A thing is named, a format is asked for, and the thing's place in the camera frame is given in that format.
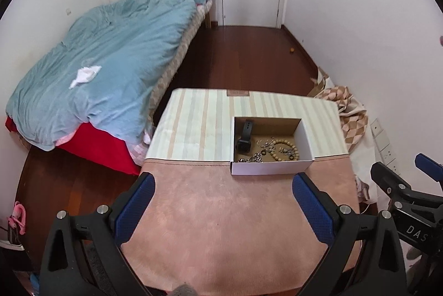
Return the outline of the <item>red bed sheet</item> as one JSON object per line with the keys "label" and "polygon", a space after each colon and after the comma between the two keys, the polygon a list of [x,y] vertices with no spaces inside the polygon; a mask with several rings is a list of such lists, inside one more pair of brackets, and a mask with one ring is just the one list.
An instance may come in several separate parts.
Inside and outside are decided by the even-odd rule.
{"label": "red bed sheet", "polygon": [[126,143],[90,123],[80,125],[68,141],[55,149],[127,175],[140,174],[141,167],[133,161]]}

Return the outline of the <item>white cardboard box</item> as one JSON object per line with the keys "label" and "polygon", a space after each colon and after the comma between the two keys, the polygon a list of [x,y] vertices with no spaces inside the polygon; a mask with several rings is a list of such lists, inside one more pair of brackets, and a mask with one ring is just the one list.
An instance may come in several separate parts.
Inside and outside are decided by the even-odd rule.
{"label": "white cardboard box", "polygon": [[[251,150],[247,154],[236,150],[243,124],[253,120]],[[315,157],[305,123],[301,118],[234,117],[231,128],[233,176],[295,175],[311,166]],[[281,154],[280,148],[291,153]]]}

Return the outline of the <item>small silver earring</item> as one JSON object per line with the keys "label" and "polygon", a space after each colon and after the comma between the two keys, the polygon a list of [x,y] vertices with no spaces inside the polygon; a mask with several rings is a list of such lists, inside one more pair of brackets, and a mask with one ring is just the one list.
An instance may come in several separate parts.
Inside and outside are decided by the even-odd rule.
{"label": "small silver earring", "polygon": [[280,148],[279,149],[279,153],[281,153],[281,154],[289,154],[289,153],[291,153],[291,149],[290,148]]}

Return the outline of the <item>pink slipper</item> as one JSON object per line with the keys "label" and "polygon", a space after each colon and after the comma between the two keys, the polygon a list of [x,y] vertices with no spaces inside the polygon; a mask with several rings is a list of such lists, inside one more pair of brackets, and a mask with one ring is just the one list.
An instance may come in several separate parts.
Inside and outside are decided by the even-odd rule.
{"label": "pink slipper", "polygon": [[25,234],[26,211],[20,202],[16,201],[14,203],[12,214],[7,219],[10,228],[18,231],[20,235]]}

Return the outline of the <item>white crumpled tissue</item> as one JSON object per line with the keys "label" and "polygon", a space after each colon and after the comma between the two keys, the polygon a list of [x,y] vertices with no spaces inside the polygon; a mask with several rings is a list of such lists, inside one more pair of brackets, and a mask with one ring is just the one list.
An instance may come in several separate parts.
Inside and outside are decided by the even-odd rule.
{"label": "white crumpled tissue", "polygon": [[94,65],[91,67],[82,67],[77,71],[77,76],[71,82],[69,89],[73,89],[74,87],[91,82],[101,70],[101,66]]}

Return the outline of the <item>bed with patterned mattress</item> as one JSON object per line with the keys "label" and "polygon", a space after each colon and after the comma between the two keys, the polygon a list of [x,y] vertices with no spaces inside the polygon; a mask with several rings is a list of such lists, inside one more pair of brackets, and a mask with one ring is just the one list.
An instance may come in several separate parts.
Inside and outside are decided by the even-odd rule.
{"label": "bed with patterned mattress", "polygon": [[109,0],[87,11],[19,81],[6,129],[127,175],[140,171],[153,117],[215,0]]}

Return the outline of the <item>blue duvet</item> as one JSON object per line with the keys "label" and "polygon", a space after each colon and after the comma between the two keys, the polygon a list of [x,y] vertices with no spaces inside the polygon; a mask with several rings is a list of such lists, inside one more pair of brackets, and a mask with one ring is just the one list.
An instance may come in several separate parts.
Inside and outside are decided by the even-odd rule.
{"label": "blue duvet", "polygon": [[20,80],[5,112],[50,151],[85,123],[142,143],[150,97],[197,9],[209,0],[118,0],[86,12]]}

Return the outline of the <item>checkered beige blanket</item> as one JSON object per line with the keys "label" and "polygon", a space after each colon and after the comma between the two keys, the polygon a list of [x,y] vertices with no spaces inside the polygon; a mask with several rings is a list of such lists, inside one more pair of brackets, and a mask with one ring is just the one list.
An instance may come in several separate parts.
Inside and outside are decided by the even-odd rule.
{"label": "checkered beige blanket", "polygon": [[345,145],[351,154],[366,133],[369,124],[367,110],[353,96],[348,86],[335,85],[320,67],[317,78],[311,78],[311,81],[314,87],[309,97],[328,100],[337,106]]}

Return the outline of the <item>white wall socket strip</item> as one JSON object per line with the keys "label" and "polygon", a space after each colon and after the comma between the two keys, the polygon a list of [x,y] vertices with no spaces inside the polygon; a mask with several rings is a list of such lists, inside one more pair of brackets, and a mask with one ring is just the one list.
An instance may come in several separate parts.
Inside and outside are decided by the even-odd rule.
{"label": "white wall socket strip", "polygon": [[378,159],[389,169],[400,175],[400,165],[397,162],[396,154],[392,148],[387,132],[376,118],[371,122],[370,127]]}

